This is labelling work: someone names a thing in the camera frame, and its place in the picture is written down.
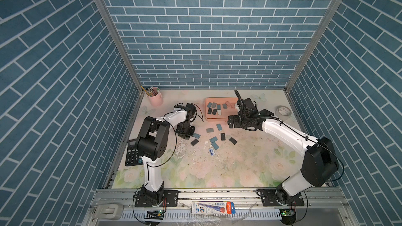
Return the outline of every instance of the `blue brick wallpaper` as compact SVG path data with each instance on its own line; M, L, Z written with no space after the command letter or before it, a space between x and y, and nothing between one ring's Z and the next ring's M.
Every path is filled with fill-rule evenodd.
M343 0L291 97L331 138L361 225L402 224L402 0Z
M93 0L0 0L0 225L76 225L138 95Z
M284 88L330 0L104 0L143 85Z

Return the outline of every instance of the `mounting plate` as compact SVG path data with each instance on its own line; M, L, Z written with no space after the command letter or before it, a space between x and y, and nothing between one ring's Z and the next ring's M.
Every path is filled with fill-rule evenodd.
M263 202L264 207L273 207L273 206L289 206L290 204L280 204L277 201L276 197L276 189L259 189L259 192L262 196L261 201ZM296 206L304 206L304 201L301 193L298 193L294 196L294 201L296 202Z
M145 202L144 197L141 196L141 191L139 193L139 198L135 200L134 206L136 208L150 208L150 206ZM178 200L178 190L164 190L163 198L166 197L166 207L177 207Z

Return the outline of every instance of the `table surface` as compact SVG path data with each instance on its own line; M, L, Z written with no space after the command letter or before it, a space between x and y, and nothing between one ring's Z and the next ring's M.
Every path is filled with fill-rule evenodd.
M150 105L144 97L135 119L130 139L137 138L144 118L158 117L172 111L178 103L192 102L204 113L204 99L208 97L235 97L233 90L161 90L164 103L157 108ZM243 99L251 98L258 104L258 109L267 109L275 113L276 107L284 105L290 108L282 90L239 90ZM294 114L286 121L298 128ZM223 130L218 131L217 124ZM195 133L201 135L199 142L192 146L189 140L177 137L177 148L171 160L162 166L162 178L165 188L212 188L212 187L276 187L287 177L301 168L303 159L292 148L276 137L262 131L246 131L241 128L230 129L227 122L204 122L197 117L192 123ZM213 128L207 133L206 128ZM220 133L226 134L221 141ZM215 156L211 156L210 138L217 137ZM233 137L236 145L229 141ZM169 131L168 145L162 156L162 163L172 154L175 136ZM138 188L144 183L143 165L127 167L124 152L115 181L114 189Z

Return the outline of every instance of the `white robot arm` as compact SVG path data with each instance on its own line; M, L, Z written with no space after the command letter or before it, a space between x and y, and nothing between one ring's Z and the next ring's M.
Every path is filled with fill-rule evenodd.
M304 158L300 171L277 187L279 203L290 203L294 196L311 186L321 187L338 170L331 140L325 137L318 139L284 124L272 112L265 109L258 111L251 99L243 100L237 90L235 93L240 111L238 115L228 117L229 128L261 130L272 134Z
M196 109L193 104L176 105L172 112L157 118L146 117L139 131L135 148L141 152L145 171L145 183L141 188L145 201L151 206L159 206L163 197L161 176L161 156L166 150L170 127L182 138L189 139L195 130L190 125Z

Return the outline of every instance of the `pencil holder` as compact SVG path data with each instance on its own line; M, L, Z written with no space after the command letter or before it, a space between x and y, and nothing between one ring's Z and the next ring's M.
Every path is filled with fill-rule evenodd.
M151 105L153 107L159 107L159 106L161 106L163 104L162 93L160 92L158 87L152 87L152 89L153 89L153 91L155 93L158 93L158 94L155 95L155 96L148 96L147 95L148 100L149 100L149 102L151 103Z

